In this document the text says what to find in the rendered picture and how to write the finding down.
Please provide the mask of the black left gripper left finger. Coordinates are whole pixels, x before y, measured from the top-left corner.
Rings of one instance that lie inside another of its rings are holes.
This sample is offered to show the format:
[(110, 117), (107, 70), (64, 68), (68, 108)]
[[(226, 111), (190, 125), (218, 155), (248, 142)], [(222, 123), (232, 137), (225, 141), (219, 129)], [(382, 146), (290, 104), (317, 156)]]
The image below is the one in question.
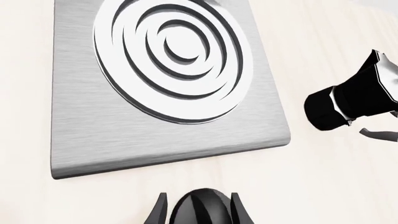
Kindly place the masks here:
[(167, 194), (162, 192), (159, 194), (159, 197), (144, 224), (165, 224), (167, 207)]

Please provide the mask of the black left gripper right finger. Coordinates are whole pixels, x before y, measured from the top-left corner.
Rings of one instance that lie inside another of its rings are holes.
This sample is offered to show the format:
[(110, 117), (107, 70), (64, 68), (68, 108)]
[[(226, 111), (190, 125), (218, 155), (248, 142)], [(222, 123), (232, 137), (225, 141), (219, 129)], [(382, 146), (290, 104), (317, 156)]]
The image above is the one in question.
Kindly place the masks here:
[(233, 224), (254, 224), (239, 195), (235, 192), (231, 194), (230, 209)]

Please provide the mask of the round black stove knob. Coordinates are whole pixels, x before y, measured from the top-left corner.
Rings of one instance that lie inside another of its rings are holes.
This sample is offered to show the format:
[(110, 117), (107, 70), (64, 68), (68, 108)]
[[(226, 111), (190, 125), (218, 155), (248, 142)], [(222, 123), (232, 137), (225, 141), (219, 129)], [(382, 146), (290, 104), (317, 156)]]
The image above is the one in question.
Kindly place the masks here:
[(230, 199), (214, 189), (192, 190), (174, 206), (169, 224), (233, 224)]

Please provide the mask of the flat square stove plate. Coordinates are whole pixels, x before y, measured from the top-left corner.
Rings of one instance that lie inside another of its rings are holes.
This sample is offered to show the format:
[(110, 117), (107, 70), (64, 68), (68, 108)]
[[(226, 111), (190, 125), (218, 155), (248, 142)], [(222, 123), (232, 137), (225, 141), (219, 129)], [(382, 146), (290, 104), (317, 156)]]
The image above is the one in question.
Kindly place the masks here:
[(287, 145), (249, 0), (54, 0), (55, 179)]

